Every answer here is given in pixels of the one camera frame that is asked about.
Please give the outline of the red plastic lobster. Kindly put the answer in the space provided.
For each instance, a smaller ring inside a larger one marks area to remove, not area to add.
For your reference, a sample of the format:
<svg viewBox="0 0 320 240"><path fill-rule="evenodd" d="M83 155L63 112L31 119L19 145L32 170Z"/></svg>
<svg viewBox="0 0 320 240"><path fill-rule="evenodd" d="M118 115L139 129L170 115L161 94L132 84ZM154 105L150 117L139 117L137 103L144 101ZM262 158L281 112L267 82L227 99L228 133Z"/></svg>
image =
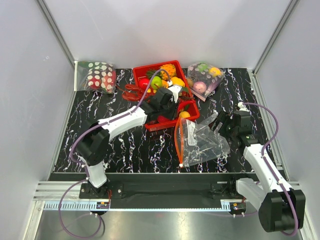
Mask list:
<svg viewBox="0 0 320 240"><path fill-rule="evenodd" d="M122 98L127 101L140 101L145 93L145 90L135 84L126 84L122 92Z"/></svg>

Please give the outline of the clear zip top bag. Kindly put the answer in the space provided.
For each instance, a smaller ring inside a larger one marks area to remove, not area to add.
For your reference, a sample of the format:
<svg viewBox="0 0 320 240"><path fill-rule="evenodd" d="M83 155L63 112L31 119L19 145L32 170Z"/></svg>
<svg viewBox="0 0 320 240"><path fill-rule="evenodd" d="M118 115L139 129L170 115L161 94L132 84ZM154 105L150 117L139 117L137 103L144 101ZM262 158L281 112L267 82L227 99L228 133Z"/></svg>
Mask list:
<svg viewBox="0 0 320 240"><path fill-rule="evenodd" d="M210 160L226 157L230 146L217 129L210 124L218 117L215 111L200 123L179 117L174 128L174 145L179 167L191 167Z"/></svg>

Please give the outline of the red chili pepper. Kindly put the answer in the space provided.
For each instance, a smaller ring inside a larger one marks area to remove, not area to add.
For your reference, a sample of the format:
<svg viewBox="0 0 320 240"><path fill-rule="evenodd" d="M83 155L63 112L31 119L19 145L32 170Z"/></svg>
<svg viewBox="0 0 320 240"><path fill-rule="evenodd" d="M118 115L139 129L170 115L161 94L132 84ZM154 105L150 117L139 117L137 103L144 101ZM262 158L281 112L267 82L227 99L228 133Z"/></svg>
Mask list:
<svg viewBox="0 0 320 240"><path fill-rule="evenodd" d="M180 98L180 105L186 106L195 103L194 98Z"/></svg>

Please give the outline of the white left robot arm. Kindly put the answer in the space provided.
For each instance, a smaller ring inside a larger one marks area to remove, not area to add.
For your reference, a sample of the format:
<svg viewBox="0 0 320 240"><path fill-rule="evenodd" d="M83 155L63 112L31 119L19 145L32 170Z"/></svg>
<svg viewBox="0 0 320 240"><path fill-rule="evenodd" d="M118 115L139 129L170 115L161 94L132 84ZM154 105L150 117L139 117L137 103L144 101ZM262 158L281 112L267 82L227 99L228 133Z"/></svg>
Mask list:
<svg viewBox="0 0 320 240"><path fill-rule="evenodd" d="M90 126L73 144L70 157L76 151L84 163L90 192L97 198L108 193L107 176L103 167L107 145L116 136L135 127L157 120L159 116L173 120L178 112L182 87L161 87L155 95L142 98L136 106Z"/></svg>

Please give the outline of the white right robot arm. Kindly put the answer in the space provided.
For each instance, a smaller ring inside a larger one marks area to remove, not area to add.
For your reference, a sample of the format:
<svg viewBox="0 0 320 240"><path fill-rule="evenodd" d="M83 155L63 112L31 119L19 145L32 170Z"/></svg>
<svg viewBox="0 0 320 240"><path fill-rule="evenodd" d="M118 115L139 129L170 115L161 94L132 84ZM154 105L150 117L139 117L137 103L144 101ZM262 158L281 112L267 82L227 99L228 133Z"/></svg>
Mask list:
<svg viewBox="0 0 320 240"><path fill-rule="evenodd" d="M247 199L257 210L266 232L295 235L304 224L306 197L300 189L293 189L275 167L262 138L252 132L250 113L221 111L209 128L235 143L260 182L256 184L251 178L239 178L227 185L228 195Z"/></svg>

